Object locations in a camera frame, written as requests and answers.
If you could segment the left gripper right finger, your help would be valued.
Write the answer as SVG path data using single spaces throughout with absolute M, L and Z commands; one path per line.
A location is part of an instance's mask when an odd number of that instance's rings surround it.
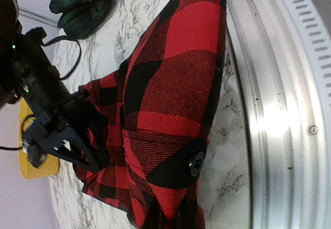
M 197 229 L 198 224 L 192 212 L 188 199 L 185 197 L 178 207 L 175 222 L 175 229 Z

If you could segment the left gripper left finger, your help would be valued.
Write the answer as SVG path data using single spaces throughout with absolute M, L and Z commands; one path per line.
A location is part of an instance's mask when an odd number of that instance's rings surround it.
M 147 213 L 147 228 L 162 229 L 165 226 L 165 216 L 156 197 L 153 198 Z

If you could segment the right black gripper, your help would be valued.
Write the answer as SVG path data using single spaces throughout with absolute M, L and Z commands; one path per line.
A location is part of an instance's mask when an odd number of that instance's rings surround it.
M 28 156 L 50 154 L 93 173 L 109 165 L 100 130 L 106 118 L 93 108 L 81 109 L 85 93 L 72 95 L 56 67 L 21 68 L 15 85 L 33 112 L 33 122 L 22 131 Z

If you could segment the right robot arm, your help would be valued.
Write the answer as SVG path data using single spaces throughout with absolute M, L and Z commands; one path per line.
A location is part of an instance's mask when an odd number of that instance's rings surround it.
M 32 111 L 31 124 L 21 126 L 21 148 L 36 168 L 52 155 L 100 172 L 110 159 L 88 90 L 69 92 L 43 50 L 45 30 L 22 34 L 18 16 L 17 0 L 1 0 L 1 105 L 24 99 Z

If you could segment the dark green plaid skirt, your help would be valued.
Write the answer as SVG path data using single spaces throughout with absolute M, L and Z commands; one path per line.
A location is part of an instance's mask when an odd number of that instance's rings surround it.
M 51 0 L 49 9 L 61 15 L 57 26 L 67 36 L 85 39 L 104 20 L 111 4 L 112 0 Z

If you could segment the red black plaid shirt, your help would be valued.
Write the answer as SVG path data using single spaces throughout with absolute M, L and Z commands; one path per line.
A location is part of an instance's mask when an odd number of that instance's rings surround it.
M 147 228 L 156 197 L 174 228 L 186 197 L 198 228 L 199 176 L 216 114 L 225 60 L 226 0 L 170 0 L 113 73 L 83 86 L 106 118 L 102 139 L 110 164 L 79 166 L 82 192 L 124 211 Z

